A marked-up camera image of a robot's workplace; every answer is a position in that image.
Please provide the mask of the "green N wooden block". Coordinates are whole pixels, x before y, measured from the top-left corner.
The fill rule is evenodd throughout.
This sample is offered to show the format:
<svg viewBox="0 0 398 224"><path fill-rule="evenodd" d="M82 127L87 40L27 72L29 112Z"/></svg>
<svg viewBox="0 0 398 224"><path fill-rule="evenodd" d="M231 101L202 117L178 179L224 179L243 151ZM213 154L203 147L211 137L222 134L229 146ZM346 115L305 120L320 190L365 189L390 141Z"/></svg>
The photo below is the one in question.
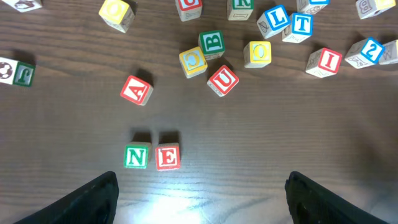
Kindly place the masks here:
<svg viewBox="0 0 398 224"><path fill-rule="evenodd" d="M149 142L130 142L124 150L124 167L128 169L146 169L149 163L152 144Z"/></svg>

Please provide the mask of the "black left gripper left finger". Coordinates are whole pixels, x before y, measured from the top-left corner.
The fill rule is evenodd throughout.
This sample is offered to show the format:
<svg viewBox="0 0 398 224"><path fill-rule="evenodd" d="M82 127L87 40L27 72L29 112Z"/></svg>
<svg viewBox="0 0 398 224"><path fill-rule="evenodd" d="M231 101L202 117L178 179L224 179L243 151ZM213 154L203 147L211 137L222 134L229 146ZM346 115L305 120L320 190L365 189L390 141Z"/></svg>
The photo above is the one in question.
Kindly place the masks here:
<svg viewBox="0 0 398 224"><path fill-rule="evenodd" d="M112 224L118 196L116 174L107 171L16 224Z"/></svg>

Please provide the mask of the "red E wooden block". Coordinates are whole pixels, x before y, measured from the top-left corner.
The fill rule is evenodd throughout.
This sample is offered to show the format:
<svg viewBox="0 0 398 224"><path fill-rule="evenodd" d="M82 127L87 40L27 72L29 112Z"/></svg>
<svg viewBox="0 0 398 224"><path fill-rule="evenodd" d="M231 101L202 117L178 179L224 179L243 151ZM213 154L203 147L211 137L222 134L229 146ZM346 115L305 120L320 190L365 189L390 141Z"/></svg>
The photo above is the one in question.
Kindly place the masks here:
<svg viewBox="0 0 398 224"><path fill-rule="evenodd" d="M159 144L155 149L158 171L178 170L181 166L179 143Z"/></svg>

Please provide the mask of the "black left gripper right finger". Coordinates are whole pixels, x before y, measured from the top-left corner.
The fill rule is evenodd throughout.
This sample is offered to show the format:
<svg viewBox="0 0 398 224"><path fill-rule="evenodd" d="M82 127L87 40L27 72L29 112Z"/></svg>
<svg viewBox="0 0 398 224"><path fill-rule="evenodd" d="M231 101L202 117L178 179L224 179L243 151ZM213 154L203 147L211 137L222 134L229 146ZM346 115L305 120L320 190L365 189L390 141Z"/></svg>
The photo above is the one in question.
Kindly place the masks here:
<svg viewBox="0 0 398 224"><path fill-rule="evenodd" d="M387 224L297 171L290 173L285 191L295 224Z"/></svg>

